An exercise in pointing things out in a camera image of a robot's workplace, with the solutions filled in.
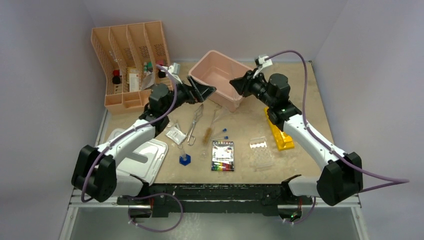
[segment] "metal frame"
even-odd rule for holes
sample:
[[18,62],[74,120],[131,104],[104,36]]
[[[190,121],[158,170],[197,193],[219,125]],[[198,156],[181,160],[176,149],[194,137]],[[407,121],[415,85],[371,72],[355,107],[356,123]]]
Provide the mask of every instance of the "metal frame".
[[[105,139],[105,134],[111,114],[105,109],[101,124],[97,133],[95,146],[102,143]],[[128,208],[128,205],[117,205],[117,197],[111,197],[104,202],[91,201],[88,203],[81,202],[81,191],[74,188],[72,196],[69,201],[68,210],[65,221],[63,223],[62,231],[60,233],[60,240],[69,240],[72,235],[75,219],[77,218],[79,208]],[[340,202],[335,206],[327,205],[321,198],[316,198],[316,208],[350,208],[352,217],[355,222],[357,233],[360,240],[369,240],[367,227],[361,211],[361,201],[358,195],[351,196],[346,200]],[[132,209],[150,209],[149,205],[131,205]],[[292,209],[293,205],[278,205],[279,209]]]

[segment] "white wall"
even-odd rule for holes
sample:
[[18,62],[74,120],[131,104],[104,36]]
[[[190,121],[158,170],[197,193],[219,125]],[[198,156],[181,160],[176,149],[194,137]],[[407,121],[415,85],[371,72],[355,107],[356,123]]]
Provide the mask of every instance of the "white wall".
[[0,0],[0,239],[59,237],[105,77],[80,0]]
[[424,236],[423,13],[422,0],[349,0],[314,61],[334,141],[364,169],[411,180],[360,195],[375,240]]
[[[170,57],[238,60],[285,49],[313,59],[347,0],[84,0],[98,27],[162,20]],[[280,60],[298,61],[284,54]]]

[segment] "clear plastic tray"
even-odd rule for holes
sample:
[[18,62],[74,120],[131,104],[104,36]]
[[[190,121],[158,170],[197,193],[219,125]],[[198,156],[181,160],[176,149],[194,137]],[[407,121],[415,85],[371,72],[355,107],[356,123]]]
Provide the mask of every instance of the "clear plastic tray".
[[252,151],[251,165],[255,171],[265,170],[274,165],[274,159],[268,149],[267,138],[256,137],[249,141],[249,146]]

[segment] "cable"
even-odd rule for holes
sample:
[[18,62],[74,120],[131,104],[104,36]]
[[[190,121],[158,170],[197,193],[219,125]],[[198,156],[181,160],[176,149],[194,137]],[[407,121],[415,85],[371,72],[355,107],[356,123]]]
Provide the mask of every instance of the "cable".
[[371,191],[371,190],[376,190],[376,189],[380,189],[380,188],[384,188],[384,187],[388,187],[388,186],[409,183],[410,181],[408,179],[405,179],[405,178],[392,178],[392,177],[387,177],[387,176],[383,176],[383,175],[378,175],[376,173],[369,172],[367,170],[364,170],[360,167],[353,165],[352,163],[348,162],[343,156],[341,156],[336,151],[334,151],[334,149],[332,149],[329,145],[327,145],[317,135],[315,135],[315,133],[309,128],[309,125],[307,124],[307,120],[306,120],[305,106],[306,106],[306,90],[307,90],[307,86],[308,86],[308,70],[307,70],[306,61],[305,61],[304,57],[299,52],[297,52],[295,50],[285,50],[285,51],[277,52],[277,53],[265,58],[265,61],[272,59],[272,58],[274,58],[278,55],[285,54],[285,53],[294,53],[294,54],[298,55],[300,57],[300,59],[302,60],[302,64],[303,64],[303,68],[304,68],[304,75],[305,75],[304,88],[303,88],[303,100],[302,100],[302,116],[303,116],[303,124],[306,126],[306,129],[309,132],[309,134],[314,139],[316,139],[319,143],[321,143],[321,145],[323,145],[326,149],[328,149],[330,151],[330,153],[332,153],[336,157],[338,157],[347,166],[351,167],[352,169],[354,169],[354,170],[356,170],[360,173],[368,175],[370,177],[389,182],[389,183],[384,183],[384,184],[380,184],[380,185],[377,185],[377,186],[365,188],[361,191],[361,193],[365,193],[365,192],[368,192],[368,191]]
[[139,227],[139,228],[142,228],[144,230],[147,230],[147,231],[150,231],[150,232],[154,232],[154,233],[165,233],[165,232],[169,232],[169,231],[175,229],[180,224],[181,220],[183,219],[184,211],[183,211],[183,205],[181,204],[180,200],[178,200],[178,198],[176,198],[174,195],[171,195],[169,193],[156,193],[156,194],[152,194],[152,195],[149,195],[149,196],[143,196],[143,197],[126,196],[126,198],[129,198],[129,199],[132,199],[132,200],[144,200],[144,199],[150,199],[150,198],[157,197],[157,196],[162,196],[162,195],[163,196],[169,196],[169,197],[173,198],[178,203],[178,205],[179,205],[179,209],[180,209],[180,213],[181,214],[179,216],[178,221],[175,223],[174,226],[172,226],[170,228],[167,228],[167,229],[163,229],[163,230],[158,230],[158,229],[150,228],[150,227],[147,227],[147,226],[143,226],[143,225],[137,223],[135,220],[133,220],[131,218],[130,210],[129,209],[128,209],[128,218],[129,218],[129,222],[128,223],[131,223],[131,224],[135,225],[136,227]]
[[175,77],[172,76],[172,74],[170,74],[170,72],[168,72],[168,70],[166,70],[163,66],[157,64],[156,67],[158,69],[164,71],[168,75],[169,79],[171,80],[172,87],[174,89],[173,90],[173,100],[172,100],[171,106],[169,107],[169,109],[162,116],[160,116],[160,117],[158,117],[158,118],[156,118],[156,119],[154,119],[152,121],[149,121],[147,123],[144,123],[144,124],[142,124],[140,126],[137,126],[135,129],[130,129],[129,131],[126,131],[126,132],[122,133],[115,140],[113,140],[112,142],[110,142],[110,144],[103,151],[100,152],[100,154],[95,158],[93,164],[91,165],[90,169],[88,170],[87,176],[85,177],[84,184],[82,185],[81,202],[87,203],[87,202],[89,202],[89,201],[91,201],[93,199],[92,197],[90,197],[89,199],[85,199],[84,198],[85,195],[86,195],[87,186],[89,184],[89,178],[91,177],[91,175],[92,175],[92,173],[94,171],[94,168],[96,167],[97,163],[106,154],[106,152],[109,151],[116,143],[118,143],[120,140],[122,140],[123,138],[125,138],[129,134],[131,134],[131,133],[133,133],[133,132],[135,132],[135,131],[137,131],[137,130],[139,130],[141,128],[144,128],[145,126],[148,126],[148,125],[151,125],[151,124],[156,123],[157,121],[160,121],[161,119],[163,119],[164,117],[166,117],[172,111],[172,109],[174,108],[175,103],[177,102],[177,82],[178,82],[178,80],[175,79]]

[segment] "wooden table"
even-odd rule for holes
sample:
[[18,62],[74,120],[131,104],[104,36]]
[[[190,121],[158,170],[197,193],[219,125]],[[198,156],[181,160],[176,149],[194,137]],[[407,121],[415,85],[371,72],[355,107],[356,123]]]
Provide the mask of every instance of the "wooden table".
[[[184,62],[181,64],[180,78],[185,80],[189,70],[194,66],[194,62]],[[304,70],[301,63],[275,63],[266,69],[265,76],[269,77],[272,73],[281,73],[288,77],[291,86],[290,99],[299,108],[302,108],[302,94],[304,87]],[[308,83],[306,96],[306,111],[308,121],[332,141],[327,117],[324,112],[320,92],[313,74],[312,66],[308,63]],[[193,135],[197,137],[197,142],[193,146],[188,146],[184,141],[183,147],[187,154],[191,155],[191,163],[183,166],[179,163],[180,150],[165,133],[161,133],[156,139],[168,144],[168,153],[162,164],[162,167],[156,178],[156,183],[227,183],[227,184],[277,184],[281,181],[296,175],[319,176],[320,171],[317,164],[306,153],[305,150],[295,142],[295,148],[290,150],[278,151],[274,137],[272,136],[270,126],[264,112],[266,107],[254,96],[247,97],[241,102],[236,112],[227,115],[218,120],[215,124],[215,132],[223,128],[228,129],[226,135],[229,140],[234,142],[235,162],[234,172],[211,171],[212,147],[207,147],[206,157],[202,156],[204,147],[202,137],[206,129],[211,124],[214,110],[217,104],[207,100],[204,103],[203,116],[197,123]],[[178,122],[181,130],[186,133],[192,124],[194,112],[199,107],[195,105],[183,104],[173,111],[169,117],[173,122]],[[141,112],[112,115],[107,121],[105,138],[107,139],[111,132],[116,128],[126,129],[130,127]],[[271,151],[274,165],[271,169],[258,170],[252,167],[251,149],[249,140],[252,138],[266,137],[268,148]]]

